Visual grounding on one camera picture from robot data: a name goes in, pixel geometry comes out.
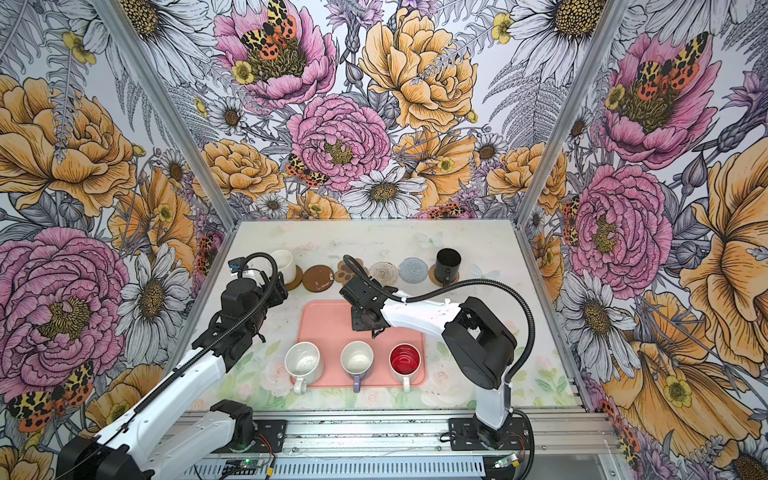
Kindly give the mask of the white multicolour woven coaster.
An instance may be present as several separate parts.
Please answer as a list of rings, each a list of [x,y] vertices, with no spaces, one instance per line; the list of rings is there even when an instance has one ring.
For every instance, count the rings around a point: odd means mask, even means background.
[[[369,273],[383,286],[395,286],[399,280],[399,270],[391,262],[377,262],[370,266]]]

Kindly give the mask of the cork paw print coaster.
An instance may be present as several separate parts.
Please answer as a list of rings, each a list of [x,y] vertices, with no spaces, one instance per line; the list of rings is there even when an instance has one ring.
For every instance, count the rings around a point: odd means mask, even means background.
[[[334,273],[334,279],[336,282],[340,283],[341,285],[346,285],[355,277],[356,274],[344,261],[338,262],[337,269]]]

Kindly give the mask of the scratched round wooden coaster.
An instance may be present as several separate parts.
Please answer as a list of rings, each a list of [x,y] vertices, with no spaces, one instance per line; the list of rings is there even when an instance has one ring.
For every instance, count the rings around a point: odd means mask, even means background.
[[[302,285],[311,293],[328,290],[335,282],[334,271],[326,265],[314,265],[303,274]]]

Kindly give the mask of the light blue woven coaster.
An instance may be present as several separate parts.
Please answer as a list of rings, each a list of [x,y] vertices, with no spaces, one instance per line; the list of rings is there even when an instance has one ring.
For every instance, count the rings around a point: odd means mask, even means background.
[[[408,284],[418,284],[428,277],[429,268],[426,263],[416,257],[404,259],[398,266],[400,278]]]

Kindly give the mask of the round dark wooden coaster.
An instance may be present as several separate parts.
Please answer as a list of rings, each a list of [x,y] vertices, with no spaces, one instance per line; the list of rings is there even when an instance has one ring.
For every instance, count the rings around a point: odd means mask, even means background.
[[[286,289],[288,291],[292,291],[298,288],[302,284],[303,275],[304,275],[304,272],[302,268],[296,265],[293,276],[292,276],[292,280],[291,281],[285,280],[284,282]]]

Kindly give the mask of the round tan wicker coaster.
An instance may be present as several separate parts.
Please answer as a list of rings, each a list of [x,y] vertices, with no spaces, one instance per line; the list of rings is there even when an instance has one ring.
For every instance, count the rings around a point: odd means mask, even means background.
[[[428,270],[428,278],[429,280],[438,287],[444,287],[445,284],[440,281],[440,279],[436,276],[436,265],[433,264],[429,270]],[[451,284],[456,284],[460,280],[460,274],[457,273]]]

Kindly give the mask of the black mug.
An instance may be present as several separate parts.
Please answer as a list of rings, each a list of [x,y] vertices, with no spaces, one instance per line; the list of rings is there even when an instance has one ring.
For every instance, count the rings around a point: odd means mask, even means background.
[[[446,285],[450,285],[459,273],[462,257],[452,248],[443,248],[436,255],[436,276]]]

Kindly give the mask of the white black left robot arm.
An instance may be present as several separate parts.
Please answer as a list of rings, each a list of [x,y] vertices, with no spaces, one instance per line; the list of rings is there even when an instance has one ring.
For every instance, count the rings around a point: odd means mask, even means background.
[[[230,263],[235,274],[221,308],[171,372],[136,405],[91,438],[77,436],[61,450],[58,479],[174,479],[221,448],[266,446],[251,407],[232,400],[214,404],[204,417],[167,439],[191,404],[228,373],[264,336],[267,311],[288,291],[274,257],[250,254]]]

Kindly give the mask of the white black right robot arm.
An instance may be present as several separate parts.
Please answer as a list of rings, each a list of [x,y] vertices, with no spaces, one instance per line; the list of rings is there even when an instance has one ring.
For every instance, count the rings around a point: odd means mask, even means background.
[[[482,300],[416,301],[361,277],[348,281],[340,294],[351,306],[355,331],[377,336],[388,328],[406,328],[440,337],[476,387],[474,425],[462,435],[488,449],[503,444],[503,428],[512,412],[508,371],[517,340]]]

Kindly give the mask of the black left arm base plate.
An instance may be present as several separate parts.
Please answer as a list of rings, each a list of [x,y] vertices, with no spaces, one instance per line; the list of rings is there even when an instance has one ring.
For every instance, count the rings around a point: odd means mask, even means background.
[[[286,438],[285,420],[237,420],[232,440],[217,453],[280,453]]]

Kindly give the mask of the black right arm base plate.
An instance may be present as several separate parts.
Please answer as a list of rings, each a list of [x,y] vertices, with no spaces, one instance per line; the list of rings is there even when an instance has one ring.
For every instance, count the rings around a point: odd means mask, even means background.
[[[530,422],[520,416],[510,416],[499,429],[480,422],[477,418],[450,418],[447,435],[441,439],[450,444],[452,451],[520,451],[529,450],[532,439]]]

